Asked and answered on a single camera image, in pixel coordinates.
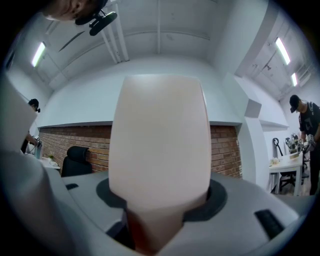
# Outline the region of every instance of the chair headrest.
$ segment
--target chair headrest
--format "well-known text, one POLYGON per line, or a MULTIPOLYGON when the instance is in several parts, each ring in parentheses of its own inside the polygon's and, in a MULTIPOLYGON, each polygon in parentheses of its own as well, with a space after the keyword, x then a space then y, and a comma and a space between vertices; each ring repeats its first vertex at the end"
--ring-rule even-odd
POLYGON ((66 154, 73 161, 85 163, 88 149, 88 147, 72 146, 68 149, 66 154))

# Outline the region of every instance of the desk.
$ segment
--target desk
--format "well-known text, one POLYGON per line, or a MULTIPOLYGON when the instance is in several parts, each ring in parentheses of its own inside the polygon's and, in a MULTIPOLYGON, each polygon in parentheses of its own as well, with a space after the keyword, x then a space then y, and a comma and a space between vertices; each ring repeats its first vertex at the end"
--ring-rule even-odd
POLYGON ((290 159, 290 156, 291 155, 288 154, 279 158, 279 163, 269 167, 269 173, 276 174, 275 193, 278 194, 280 187, 280 173, 296 172, 293 195, 298 196, 301 190, 303 154, 300 153, 300 155, 294 159, 290 159))
POLYGON ((41 160, 39 160, 42 165, 44 166, 44 168, 53 168, 53 169, 56 169, 56 170, 60 170, 60 167, 59 166, 52 166, 49 162, 49 158, 46 158, 46 157, 42 157, 41 160))

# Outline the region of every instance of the baseball cap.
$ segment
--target baseball cap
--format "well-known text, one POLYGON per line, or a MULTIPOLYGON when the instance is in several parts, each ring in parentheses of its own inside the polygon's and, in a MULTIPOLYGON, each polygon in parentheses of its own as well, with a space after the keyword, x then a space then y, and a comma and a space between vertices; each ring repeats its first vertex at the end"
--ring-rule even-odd
POLYGON ((81 18, 77 18, 75 20, 75 24, 78 26, 84 25, 90 21, 92 21, 95 18, 95 15, 97 15, 100 10, 105 7, 106 3, 108 2, 108 0, 96 0, 97 5, 96 8, 94 9, 94 11, 92 13, 90 13, 89 15, 87 15, 86 17, 81 17, 81 18))
POLYGON ((299 106, 299 100, 300 98, 297 96, 297 95, 292 95, 290 97, 290 105, 291 105, 291 108, 290 108, 290 111, 291 113, 295 112, 299 106))

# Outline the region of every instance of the tube light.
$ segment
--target tube light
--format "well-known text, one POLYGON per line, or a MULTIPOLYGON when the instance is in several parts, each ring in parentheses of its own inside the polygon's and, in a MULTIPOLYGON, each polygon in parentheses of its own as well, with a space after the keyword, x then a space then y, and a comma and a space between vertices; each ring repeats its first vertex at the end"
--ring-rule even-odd
POLYGON ((284 58, 285 63, 288 65, 290 63, 290 58, 289 58, 288 52, 287 52, 284 44, 282 43, 282 41, 279 37, 276 39, 275 44, 278 47, 278 49, 280 50, 280 52, 284 58))
POLYGON ((35 53, 35 55, 33 57, 32 66, 35 67, 37 65, 37 63, 38 63, 42 53, 44 52, 45 48, 46 48, 45 44, 43 42, 41 42, 39 47, 38 47, 38 50, 36 50, 36 53, 35 53))
POLYGON ((291 79, 292 79, 292 82, 293 82, 293 86, 296 86, 298 84, 296 73, 292 74, 291 79))

